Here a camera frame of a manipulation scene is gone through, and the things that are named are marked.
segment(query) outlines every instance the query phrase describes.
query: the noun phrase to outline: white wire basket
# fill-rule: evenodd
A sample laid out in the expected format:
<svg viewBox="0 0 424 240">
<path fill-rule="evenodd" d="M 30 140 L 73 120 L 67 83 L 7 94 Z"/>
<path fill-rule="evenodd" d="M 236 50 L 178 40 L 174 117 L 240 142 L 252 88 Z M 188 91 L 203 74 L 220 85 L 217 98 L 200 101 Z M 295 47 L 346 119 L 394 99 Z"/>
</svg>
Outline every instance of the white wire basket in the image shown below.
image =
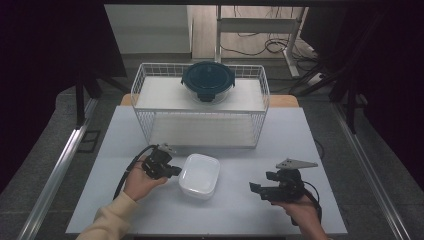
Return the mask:
<svg viewBox="0 0 424 240">
<path fill-rule="evenodd" d="M 219 104 L 194 101 L 181 84 L 190 64 L 143 63 L 131 89 L 131 103 L 149 144 L 182 147 L 255 148 L 269 106 L 265 70 L 226 65 L 235 87 Z"/>
</svg>

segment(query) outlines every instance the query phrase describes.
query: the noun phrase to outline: hand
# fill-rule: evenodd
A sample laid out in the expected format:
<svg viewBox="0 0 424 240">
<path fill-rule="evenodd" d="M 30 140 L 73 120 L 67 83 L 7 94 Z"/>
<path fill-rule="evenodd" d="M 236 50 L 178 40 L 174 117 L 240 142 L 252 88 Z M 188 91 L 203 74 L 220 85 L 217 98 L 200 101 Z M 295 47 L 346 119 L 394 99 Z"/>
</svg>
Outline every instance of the hand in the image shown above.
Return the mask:
<svg viewBox="0 0 424 240">
<path fill-rule="evenodd" d="M 283 207 L 287 215 L 299 225 L 302 234 L 310 240 L 327 240 L 327 235 L 318 219 L 318 213 L 312 201 L 303 195 L 295 203 L 271 202 L 272 205 Z"/>
<path fill-rule="evenodd" d="M 144 159 L 146 159 L 146 156 L 143 155 L 134 165 L 124 186 L 124 192 L 134 201 L 144 198 L 153 188 L 166 183 L 168 180 L 166 177 L 155 180 L 147 176 L 141 167 Z"/>
</svg>

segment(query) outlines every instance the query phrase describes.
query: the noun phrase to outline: black curtain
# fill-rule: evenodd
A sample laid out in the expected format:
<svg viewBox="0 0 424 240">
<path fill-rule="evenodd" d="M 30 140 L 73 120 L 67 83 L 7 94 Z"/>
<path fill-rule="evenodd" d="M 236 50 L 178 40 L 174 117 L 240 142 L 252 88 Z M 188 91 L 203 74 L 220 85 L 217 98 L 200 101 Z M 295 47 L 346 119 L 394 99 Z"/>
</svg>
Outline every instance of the black curtain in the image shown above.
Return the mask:
<svg viewBox="0 0 424 240">
<path fill-rule="evenodd" d="M 388 9 L 362 57 L 359 91 L 373 127 L 424 189 L 424 3 Z"/>
<path fill-rule="evenodd" d="M 46 127 L 61 91 L 81 74 L 126 76 L 103 4 L 87 2 L 0 3 L 1 191 Z"/>
</svg>

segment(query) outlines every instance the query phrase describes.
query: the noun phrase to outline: white wall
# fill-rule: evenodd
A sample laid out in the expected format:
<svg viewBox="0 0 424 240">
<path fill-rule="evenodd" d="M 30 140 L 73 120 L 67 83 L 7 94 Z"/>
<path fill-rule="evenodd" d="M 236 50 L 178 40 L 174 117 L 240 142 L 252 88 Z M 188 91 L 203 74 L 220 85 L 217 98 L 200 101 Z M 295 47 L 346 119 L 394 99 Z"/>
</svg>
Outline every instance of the white wall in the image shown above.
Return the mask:
<svg viewBox="0 0 424 240">
<path fill-rule="evenodd" d="M 191 6 L 105 5 L 121 54 L 190 53 Z"/>
</svg>

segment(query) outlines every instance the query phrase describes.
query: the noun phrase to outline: sleeve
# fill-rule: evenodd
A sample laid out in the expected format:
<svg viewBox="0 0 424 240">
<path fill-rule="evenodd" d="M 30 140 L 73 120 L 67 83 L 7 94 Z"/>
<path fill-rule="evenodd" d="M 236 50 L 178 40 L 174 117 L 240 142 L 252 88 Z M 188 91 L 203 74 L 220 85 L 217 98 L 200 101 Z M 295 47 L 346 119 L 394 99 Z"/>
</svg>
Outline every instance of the sleeve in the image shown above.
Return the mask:
<svg viewBox="0 0 424 240">
<path fill-rule="evenodd" d="M 84 229 L 77 240 L 122 238 L 131 227 L 130 217 L 137 207 L 136 202 L 121 192 L 111 204 L 97 211 L 93 224 Z"/>
</svg>

